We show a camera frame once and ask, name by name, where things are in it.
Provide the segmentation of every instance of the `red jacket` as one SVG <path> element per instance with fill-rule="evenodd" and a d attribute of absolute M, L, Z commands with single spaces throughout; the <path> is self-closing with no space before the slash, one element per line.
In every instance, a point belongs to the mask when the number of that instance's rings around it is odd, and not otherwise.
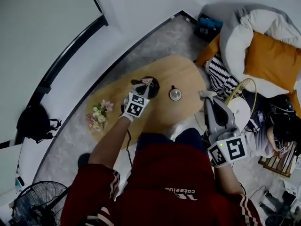
<path fill-rule="evenodd" d="M 219 192 L 208 156 L 190 146 L 142 149 L 115 200 L 118 184 L 119 173 L 101 164 L 79 168 L 61 225 L 261 225 L 245 195 Z"/>

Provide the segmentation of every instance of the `robotic hand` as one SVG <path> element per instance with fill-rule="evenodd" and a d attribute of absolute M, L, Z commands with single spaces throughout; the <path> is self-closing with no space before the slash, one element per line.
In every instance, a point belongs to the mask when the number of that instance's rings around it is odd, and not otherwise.
<path fill-rule="evenodd" d="M 145 107 L 149 103 L 149 99 L 154 98 L 159 91 L 159 83 L 153 77 L 144 77 L 140 81 L 131 80 L 133 85 L 128 96 L 121 105 L 122 115 L 133 122 L 134 117 L 140 117 Z"/>
<path fill-rule="evenodd" d="M 204 101 L 207 131 L 203 142 L 215 167 L 222 167 L 247 157 L 246 139 L 235 124 L 233 112 L 210 91 L 199 92 Z"/>

